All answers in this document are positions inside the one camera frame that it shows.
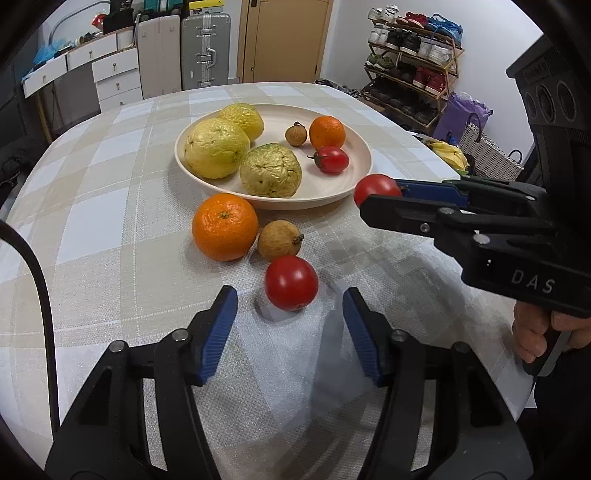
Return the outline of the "person's right hand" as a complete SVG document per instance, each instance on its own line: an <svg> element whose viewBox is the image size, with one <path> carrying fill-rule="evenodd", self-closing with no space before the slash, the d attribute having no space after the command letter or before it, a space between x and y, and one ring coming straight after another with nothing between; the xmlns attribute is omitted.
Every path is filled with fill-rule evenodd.
<svg viewBox="0 0 591 480"><path fill-rule="evenodd" d="M527 364L541 357L547 349L544 335L552 327L556 331L570 332L567 349L581 349L591 340L591 318L578 318L545 310L517 301L514 307L512 334L517 355Z"/></svg>

